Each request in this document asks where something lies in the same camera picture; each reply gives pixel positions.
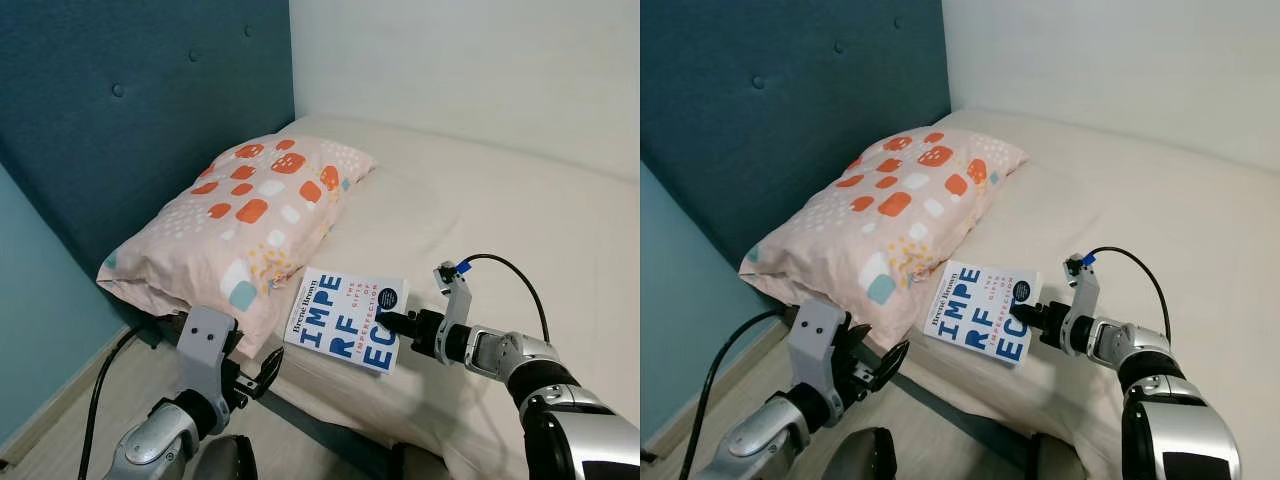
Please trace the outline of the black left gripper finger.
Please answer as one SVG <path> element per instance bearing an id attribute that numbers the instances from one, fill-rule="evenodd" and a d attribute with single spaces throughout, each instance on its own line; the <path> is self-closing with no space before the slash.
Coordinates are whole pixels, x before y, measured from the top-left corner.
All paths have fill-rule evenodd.
<path id="1" fill-rule="evenodd" d="M 873 392 L 883 389 L 899 372 L 909 348 L 910 340 L 900 340 L 879 358 L 879 365 L 872 372 Z"/>
<path id="2" fill-rule="evenodd" d="M 256 397 L 262 397 L 270 390 L 282 369 L 284 353 L 284 348 L 278 347 L 261 362 L 259 375 L 255 378 Z"/>

